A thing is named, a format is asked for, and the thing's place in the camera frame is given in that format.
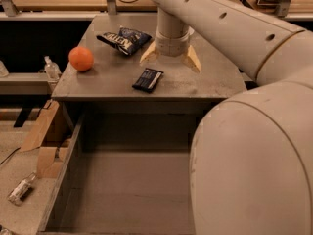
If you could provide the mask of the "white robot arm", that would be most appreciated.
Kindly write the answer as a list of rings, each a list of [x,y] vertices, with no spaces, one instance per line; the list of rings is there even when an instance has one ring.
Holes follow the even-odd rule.
[[[159,37],[184,23],[257,84],[195,132],[196,235],[313,235],[311,31],[229,0],[153,1]]]

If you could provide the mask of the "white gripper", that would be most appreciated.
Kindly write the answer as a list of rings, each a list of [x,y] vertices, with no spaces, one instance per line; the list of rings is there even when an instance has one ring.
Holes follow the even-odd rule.
[[[159,54],[168,57],[177,57],[183,54],[182,62],[193,72],[201,71],[201,62],[195,49],[190,45],[190,28],[183,31],[182,36],[166,36],[160,28],[156,29],[155,41],[151,43],[148,49],[141,56],[140,64],[157,60]]]

